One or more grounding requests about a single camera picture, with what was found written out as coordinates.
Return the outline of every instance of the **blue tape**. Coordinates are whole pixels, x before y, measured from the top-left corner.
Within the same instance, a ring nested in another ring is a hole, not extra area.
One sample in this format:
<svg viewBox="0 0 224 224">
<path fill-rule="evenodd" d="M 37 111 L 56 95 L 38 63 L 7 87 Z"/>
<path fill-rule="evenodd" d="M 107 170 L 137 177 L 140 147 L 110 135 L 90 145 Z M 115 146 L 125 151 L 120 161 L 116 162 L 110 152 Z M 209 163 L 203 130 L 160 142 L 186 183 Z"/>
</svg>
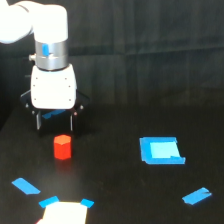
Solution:
<svg viewBox="0 0 224 224">
<path fill-rule="evenodd" d="M 176 142 L 177 139 L 175 137 L 143 137 L 146 142 Z"/>
<path fill-rule="evenodd" d="M 210 197 L 212 194 L 209 193 L 209 190 L 206 188 L 201 188 L 185 197 L 183 197 L 182 199 L 184 200 L 184 202 L 186 204 L 190 204 L 190 205 L 194 205 L 196 203 L 198 203 L 199 201 Z"/>
<path fill-rule="evenodd" d="M 42 45 L 42 51 L 44 56 L 49 56 L 50 53 L 49 53 L 49 47 L 47 44 Z"/>
<path fill-rule="evenodd" d="M 82 199 L 81 205 L 86 206 L 87 208 L 91 208 L 93 206 L 94 202 L 87 200 L 87 199 Z"/>
<path fill-rule="evenodd" d="M 152 165 L 185 164 L 186 159 L 180 157 L 176 142 L 174 137 L 140 138 L 142 161 Z"/>
<path fill-rule="evenodd" d="M 53 203 L 55 203 L 55 202 L 58 202 L 58 201 L 59 201 L 58 197 L 57 197 L 57 196 L 54 196 L 54 197 L 52 197 L 52 198 L 48 198 L 48 199 L 46 199 L 46 200 L 44 200 L 44 201 L 39 202 L 39 205 L 40 205 L 42 208 L 46 208 L 46 206 L 48 206 L 48 205 L 50 205 L 50 204 L 53 204 Z"/>
<path fill-rule="evenodd" d="M 23 191 L 25 194 L 39 194 L 40 191 L 23 178 L 18 178 L 12 184 Z"/>
<path fill-rule="evenodd" d="M 45 119 L 49 119 L 49 118 L 51 118 L 52 115 L 58 115 L 58 114 L 61 114 L 61 113 L 65 112 L 65 111 L 66 110 L 54 110 L 54 111 L 52 111 L 50 113 L 42 115 L 42 117 L 45 118 Z"/>
</svg>

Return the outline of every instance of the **black table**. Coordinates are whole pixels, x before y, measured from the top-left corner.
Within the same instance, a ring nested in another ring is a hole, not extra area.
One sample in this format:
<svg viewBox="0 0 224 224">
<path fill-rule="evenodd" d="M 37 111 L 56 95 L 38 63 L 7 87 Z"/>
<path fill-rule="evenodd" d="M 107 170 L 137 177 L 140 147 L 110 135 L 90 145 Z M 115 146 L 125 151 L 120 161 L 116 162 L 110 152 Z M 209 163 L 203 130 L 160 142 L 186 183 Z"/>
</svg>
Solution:
<svg viewBox="0 0 224 224">
<path fill-rule="evenodd" d="M 79 117 L 73 157 L 58 162 L 53 139 L 67 134 L 64 113 L 36 131 L 35 118 L 16 108 L 0 133 L 0 223 L 29 224 L 43 216 L 38 202 L 95 202 L 87 224 L 223 223 L 224 108 L 89 107 Z M 185 165 L 141 161 L 139 138 L 173 136 Z M 41 190 L 25 195 L 22 177 Z M 195 206 L 182 197 L 205 187 L 212 197 Z"/>
</svg>

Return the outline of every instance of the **red hexagonal block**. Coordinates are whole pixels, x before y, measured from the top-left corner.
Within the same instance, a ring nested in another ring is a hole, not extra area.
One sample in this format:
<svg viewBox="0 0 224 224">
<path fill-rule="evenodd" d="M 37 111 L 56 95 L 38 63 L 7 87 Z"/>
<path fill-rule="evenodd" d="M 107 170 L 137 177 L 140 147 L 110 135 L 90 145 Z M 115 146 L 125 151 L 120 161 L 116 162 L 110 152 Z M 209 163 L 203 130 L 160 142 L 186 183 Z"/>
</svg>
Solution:
<svg viewBox="0 0 224 224">
<path fill-rule="evenodd" d="M 56 159 L 71 158 L 71 137 L 67 135 L 60 135 L 54 138 L 54 157 Z"/>
</svg>

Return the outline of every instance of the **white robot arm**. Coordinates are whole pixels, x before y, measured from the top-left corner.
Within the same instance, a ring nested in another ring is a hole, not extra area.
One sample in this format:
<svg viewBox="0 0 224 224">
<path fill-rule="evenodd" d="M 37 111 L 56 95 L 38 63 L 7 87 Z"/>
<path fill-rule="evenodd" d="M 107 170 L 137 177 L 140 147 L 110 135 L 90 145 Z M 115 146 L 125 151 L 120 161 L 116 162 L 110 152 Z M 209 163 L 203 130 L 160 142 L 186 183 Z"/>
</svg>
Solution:
<svg viewBox="0 0 224 224">
<path fill-rule="evenodd" d="M 67 11 L 59 5 L 21 1 L 9 6 L 0 0 L 0 42 L 14 43 L 34 34 L 36 54 L 31 76 L 31 99 L 39 109 L 71 109 L 76 79 L 68 63 Z"/>
</svg>

